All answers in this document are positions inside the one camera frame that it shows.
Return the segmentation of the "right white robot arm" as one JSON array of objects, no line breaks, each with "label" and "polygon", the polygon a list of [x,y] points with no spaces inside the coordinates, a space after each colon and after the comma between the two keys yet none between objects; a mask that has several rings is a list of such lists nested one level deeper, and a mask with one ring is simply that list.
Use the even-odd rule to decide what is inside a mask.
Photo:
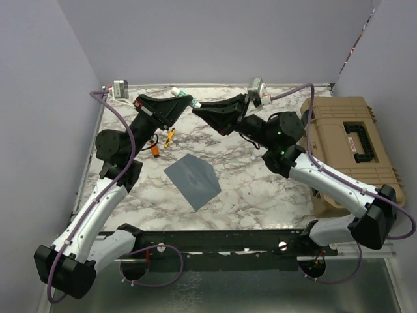
[{"label": "right white robot arm", "polygon": [[298,145],[304,124],[296,112],[276,113],[265,121],[246,113],[249,103],[248,95],[237,95],[205,102],[192,112],[222,136],[238,132],[264,147],[262,159],[272,173],[308,185],[349,212],[347,216],[310,222],[299,239],[301,251],[314,255],[323,246],[351,241],[381,249],[397,218],[395,190],[357,181],[311,156]]}]

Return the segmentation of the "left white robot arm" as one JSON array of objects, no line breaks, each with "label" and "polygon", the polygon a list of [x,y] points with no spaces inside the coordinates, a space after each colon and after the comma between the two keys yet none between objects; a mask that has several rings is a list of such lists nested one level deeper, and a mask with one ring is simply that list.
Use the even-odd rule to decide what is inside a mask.
[{"label": "left white robot arm", "polygon": [[58,303],[53,290],[81,299],[103,268],[121,256],[134,258],[143,252],[140,230],[127,224],[102,242],[96,242],[96,238],[139,179],[143,164],[135,160],[137,154],[156,130],[172,127],[192,100],[190,95],[166,99],[139,95],[134,100],[137,115],[131,123],[114,108],[108,108],[125,130],[105,129],[98,133],[96,157],[102,160],[103,166],[90,197],[50,246],[41,245],[35,251],[36,268],[41,281],[47,285],[51,303]]}]

